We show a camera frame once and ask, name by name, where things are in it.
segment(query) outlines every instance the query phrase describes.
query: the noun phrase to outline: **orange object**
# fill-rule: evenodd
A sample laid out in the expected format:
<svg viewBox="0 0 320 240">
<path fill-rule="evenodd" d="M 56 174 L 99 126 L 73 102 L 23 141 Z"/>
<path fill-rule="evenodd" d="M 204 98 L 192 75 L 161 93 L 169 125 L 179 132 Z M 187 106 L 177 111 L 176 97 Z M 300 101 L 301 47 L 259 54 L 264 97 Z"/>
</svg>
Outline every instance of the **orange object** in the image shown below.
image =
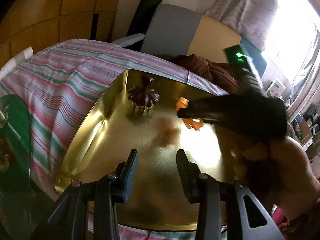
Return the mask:
<svg viewBox="0 0 320 240">
<path fill-rule="evenodd" d="M 189 100 L 187 100 L 185 98 L 180 98 L 176 104 L 175 111 L 178 112 L 180 108 L 187 108 L 188 102 L 189 102 Z M 203 127 L 202 120 L 200 120 L 199 122 L 193 121 L 191 118 L 182 118 L 182 120 L 188 129 L 193 128 L 196 131 L 198 131 L 201 127 Z"/>
</svg>

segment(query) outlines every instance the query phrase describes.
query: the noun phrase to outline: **green transparent object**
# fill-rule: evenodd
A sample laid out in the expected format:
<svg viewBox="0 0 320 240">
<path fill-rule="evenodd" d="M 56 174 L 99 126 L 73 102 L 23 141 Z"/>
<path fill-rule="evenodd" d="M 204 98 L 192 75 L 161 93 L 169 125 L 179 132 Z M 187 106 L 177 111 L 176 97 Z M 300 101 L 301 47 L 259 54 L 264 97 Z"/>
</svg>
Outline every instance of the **green transparent object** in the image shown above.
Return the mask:
<svg viewBox="0 0 320 240">
<path fill-rule="evenodd" d="M 14 240 L 32 232 L 30 115 L 17 95 L 0 98 L 0 222 Z"/>
</svg>

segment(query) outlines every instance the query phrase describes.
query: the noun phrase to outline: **gold tray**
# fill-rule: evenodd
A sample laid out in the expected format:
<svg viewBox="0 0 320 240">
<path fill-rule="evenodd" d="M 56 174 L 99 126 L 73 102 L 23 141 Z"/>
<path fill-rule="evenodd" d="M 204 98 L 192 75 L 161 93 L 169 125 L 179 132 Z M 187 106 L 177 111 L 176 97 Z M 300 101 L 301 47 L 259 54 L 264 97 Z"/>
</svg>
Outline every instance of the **gold tray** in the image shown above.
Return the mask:
<svg viewBox="0 0 320 240">
<path fill-rule="evenodd" d="M 160 95 L 159 104 L 147 114 L 136 113 L 127 99 L 127 89 L 141 85 L 145 74 L 154 79 L 149 87 Z M 174 110 L 180 97 L 206 96 L 212 95 L 169 78 L 126 70 L 102 94 L 76 132 L 55 179 L 56 191 L 62 193 L 75 179 L 84 183 L 100 179 L 126 161 L 131 149 L 137 149 L 135 183 L 128 202 L 117 204 L 118 222 L 155 231 L 195 230 L 199 205 L 189 204 L 184 197 L 177 150 L 184 149 L 202 172 L 218 181 L 233 182 L 228 133 L 208 124 L 199 131 L 189 130 Z"/>
</svg>

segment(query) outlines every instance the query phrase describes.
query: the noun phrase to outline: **curtain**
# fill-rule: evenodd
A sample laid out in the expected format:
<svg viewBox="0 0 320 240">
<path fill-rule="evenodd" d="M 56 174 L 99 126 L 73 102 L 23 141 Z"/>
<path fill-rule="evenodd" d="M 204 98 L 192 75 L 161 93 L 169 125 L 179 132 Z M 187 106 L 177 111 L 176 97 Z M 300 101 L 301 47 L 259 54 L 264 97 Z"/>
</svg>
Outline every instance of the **curtain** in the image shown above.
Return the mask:
<svg viewBox="0 0 320 240">
<path fill-rule="evenodd" d="M 218 0 L 205 15 L 221 22 L 264 51 L 278 0 Z"/>
<path fill-rule="evenodd" d="M 311 47 L 313 53 L 310 53 L 310 58 L 306 60 L 306 64 L 295 78 L 291 98 L 293 102 L 287 109 L 290 122 L 308 104 L 320 85 L 320 32 L 319 30 L 316 32 L 316 38 Z"/>
</svg>

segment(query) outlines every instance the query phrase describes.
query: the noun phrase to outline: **beige headboard panel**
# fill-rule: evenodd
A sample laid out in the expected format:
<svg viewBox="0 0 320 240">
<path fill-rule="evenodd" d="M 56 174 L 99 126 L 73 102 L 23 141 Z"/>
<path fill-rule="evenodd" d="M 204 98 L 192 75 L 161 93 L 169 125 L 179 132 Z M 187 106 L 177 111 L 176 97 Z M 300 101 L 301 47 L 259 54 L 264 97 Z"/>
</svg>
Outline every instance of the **beige headboard panel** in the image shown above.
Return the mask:
<svg viewBox="0 0 320 240">
<path fill-rule="evenodd" d="M 203 15 L 189 46 L 188 55 L 195 53 L 212 62 L 227 63 L 223 49 L 239 44 L 240 39 L 238 33 Z"/>
</svg>

